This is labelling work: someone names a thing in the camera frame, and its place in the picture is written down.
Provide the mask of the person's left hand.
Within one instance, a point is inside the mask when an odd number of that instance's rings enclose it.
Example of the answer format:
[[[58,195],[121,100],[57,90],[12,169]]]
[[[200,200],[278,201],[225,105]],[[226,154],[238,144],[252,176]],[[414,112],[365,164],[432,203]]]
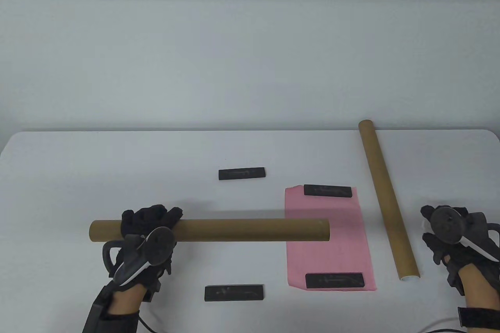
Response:
[[[158,204],[151,207],[141,208],[137,212],[125,210],[121,216],[120,233],[123,238],[126,235],[141,235],[147,237],[154,229],[158,227],[167,227],[172,230],[183,216],[183,211],[179,207],[166,209],[165,206]],[[118,289],[126,291],[135,285],[142,285],[146,288],[144,302],[150,302],[156,292],[159,292],[161,283],[160,277],[167,272],[171,274],[171,262],[173,249],[177,242],[170,245],[168,251],[169,257],[159,265],[150,266],[134,278],[130,283]]]

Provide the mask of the person's right hand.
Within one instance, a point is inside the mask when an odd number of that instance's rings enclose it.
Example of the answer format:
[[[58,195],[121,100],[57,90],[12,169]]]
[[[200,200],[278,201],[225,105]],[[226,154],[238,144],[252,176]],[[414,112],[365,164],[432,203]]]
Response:
[[[499,245],[490,238],[499,233],[499,224],[489,223],[484,213],[469,213],[465,207],[423,206],[425,233],[422,236],[433,252],[436,265],[448,271],[448,283],[464,296],[459,271],[475,265],[486,281],[499,291]]]

